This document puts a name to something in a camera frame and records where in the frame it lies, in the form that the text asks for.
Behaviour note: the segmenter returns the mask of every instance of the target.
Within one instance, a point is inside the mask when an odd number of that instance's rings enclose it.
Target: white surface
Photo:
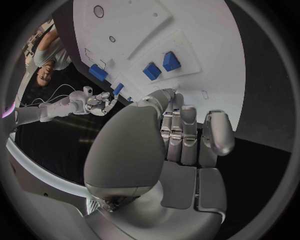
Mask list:
[[[103,18],[94,15],[96,5],[103,7]],[[179,85],[184,103],[196,106],[198,123],[209,110],[221,109],[236,130],[244,100],[245,58],[238,27],[223,0],[74,0],[73,13],[81,60],[93,64],[85,54],[91,43],[111,58],[106,80],[113,89],[121,82],[123,97],[138,101],[158,88]],[[178,52],[181,70],[165,71],[163,55],[168,51]],[[162,71],[156,81],[142,73],[152,61]]]
[[[44,183],[69,194],[94,199],[85,186],[64,180],[38,166],[17,147],[11,138],[8,138],[6,147],[23,168]]]

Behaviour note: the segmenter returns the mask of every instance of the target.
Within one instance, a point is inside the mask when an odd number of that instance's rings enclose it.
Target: blue cube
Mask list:
[[[108,73],[97,66],[97,64],[94,64],[91,66],[88,70],[91,74],[93,74],[97,79],[99,79],[101,82],[105,80],[105,78],[108,76]]]
[[[146,74],[151,81],[156,80],[161,74],[161,70],[155,66],[153,62],[149,63],[142,72]]]
[[[167,72],[179,69],[181,67],[180,62],[178,61],[174,53],[171,51],[164,55],[162,65]]]

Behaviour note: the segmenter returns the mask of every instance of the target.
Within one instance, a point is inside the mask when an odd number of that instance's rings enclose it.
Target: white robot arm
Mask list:
[[[12,130],[19,125],[36,121],[48,122],[55,117],[66,117],[70,114],[84,115],[92,113],[96,116],[104,116],[115,106],[118,96],[115,95],[113,100],[110,101],[109,92],[93,95],[93,89],[90,86],[85,86],[83,91],[74,91],[55,103],[44,102],[39,106],[17,107],[15,109],[17,121]]]

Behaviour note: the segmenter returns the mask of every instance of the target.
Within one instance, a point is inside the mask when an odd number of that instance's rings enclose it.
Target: person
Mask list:
[[[55,26],[53,28],[40,41],[33,57],[35,65],[40,67],[36,76],[40,87],[49,84],[54,70],[65,69],[72,62]]]

